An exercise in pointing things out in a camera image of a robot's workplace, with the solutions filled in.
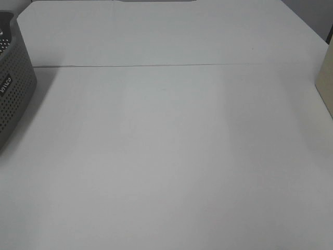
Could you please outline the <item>grey perforated plastic basket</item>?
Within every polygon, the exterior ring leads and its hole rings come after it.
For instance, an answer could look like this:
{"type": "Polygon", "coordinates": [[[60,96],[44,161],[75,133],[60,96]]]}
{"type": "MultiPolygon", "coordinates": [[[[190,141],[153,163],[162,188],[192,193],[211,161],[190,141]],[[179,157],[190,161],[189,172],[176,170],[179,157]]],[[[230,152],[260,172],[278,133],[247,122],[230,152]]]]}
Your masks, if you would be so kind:
{"type": "Polygon", "coordinates": [[[36,85],[17,15],[1,10],[1,148],[23,116],[36,85]]]}

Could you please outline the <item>beige box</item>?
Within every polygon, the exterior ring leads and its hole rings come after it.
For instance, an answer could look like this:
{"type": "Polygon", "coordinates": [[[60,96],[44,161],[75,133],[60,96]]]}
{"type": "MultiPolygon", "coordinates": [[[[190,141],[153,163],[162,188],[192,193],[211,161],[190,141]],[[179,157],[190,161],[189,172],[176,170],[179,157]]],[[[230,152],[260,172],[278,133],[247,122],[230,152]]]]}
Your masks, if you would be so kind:
{"type": "Polygon", "coordinates": [[[321,96],[331,117],[333,111],[332,82],[333,79],[332,79],[332,40],[331,40],[315,83],[316,89],[319,95],[321,96]]]}

